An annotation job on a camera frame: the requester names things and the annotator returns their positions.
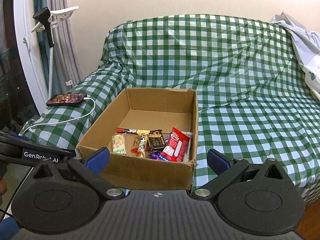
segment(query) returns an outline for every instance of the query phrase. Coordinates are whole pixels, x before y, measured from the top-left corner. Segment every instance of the smartphone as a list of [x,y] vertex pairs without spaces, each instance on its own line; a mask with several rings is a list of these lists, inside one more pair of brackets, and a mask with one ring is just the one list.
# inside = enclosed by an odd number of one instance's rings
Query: smartphone
[[86,93],[59,94],[49,99],[47,106],[79,106]]

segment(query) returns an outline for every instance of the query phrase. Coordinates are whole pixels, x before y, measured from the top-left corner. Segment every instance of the crosshair logo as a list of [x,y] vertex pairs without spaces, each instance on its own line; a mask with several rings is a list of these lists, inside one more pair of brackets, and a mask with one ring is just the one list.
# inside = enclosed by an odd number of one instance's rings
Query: crosshair logo
[[162,193],[160,193],[160,192],[157,192],[157,193],[154,193],[153,194],[155,197],[157,197],[157,198],[160,198],[160,197],[162,197],[164,194],[162,194]]

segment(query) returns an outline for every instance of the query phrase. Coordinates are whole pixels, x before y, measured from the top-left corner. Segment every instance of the wooden floor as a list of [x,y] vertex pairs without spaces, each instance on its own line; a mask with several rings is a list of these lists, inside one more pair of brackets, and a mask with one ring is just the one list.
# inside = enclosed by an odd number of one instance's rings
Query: wooden floor
[[320,199],[308,205],[298,227],[298,233],[306,240],[320,239]]

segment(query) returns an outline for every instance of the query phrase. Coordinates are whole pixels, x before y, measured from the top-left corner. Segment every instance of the hand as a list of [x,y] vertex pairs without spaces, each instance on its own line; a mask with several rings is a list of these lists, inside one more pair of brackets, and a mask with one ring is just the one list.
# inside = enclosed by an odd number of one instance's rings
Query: hand
[[7,183],[0,179],[0,206],[2,205],[2,195],[7,192]]

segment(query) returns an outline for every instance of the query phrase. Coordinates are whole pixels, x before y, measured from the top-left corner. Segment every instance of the white cable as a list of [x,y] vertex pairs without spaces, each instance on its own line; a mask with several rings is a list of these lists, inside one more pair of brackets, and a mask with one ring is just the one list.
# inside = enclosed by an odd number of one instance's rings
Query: white cable
[[49,88],[48,88],[48,97],[49,99],[52,96],[52,78],[53,78],[53,47],[49,49]]
[[83,116],[80,116],[80,117],[77,117],[77,118],[73,118],[73,119],[70,119],[70,120],[66,120],[66,121],[62,121],[62,122],[53,122],[53,123],[36,123],[34,125],[31,125],[30,127],[26,128],[22,134],[24,134],[26,131],[28,131],[29,129],[31,129],[32,127],[35,127],[35,126],[38,126],[38,125],[55,125],[55,124],[61,124],[61,123],[65,123],[65,122],[71,122],[71,121],[74,121],[74,120],[77,120],[77,119],[80,119],[80,118],[83,118],[83,117],[86,117],[88,116],[89,114],[91,114],[94,109],[96,108],[96,102],[92,99],[92,98],[84,98],[84,100],[92,100],[93,101],[93,108],[91,109],[91,111]]

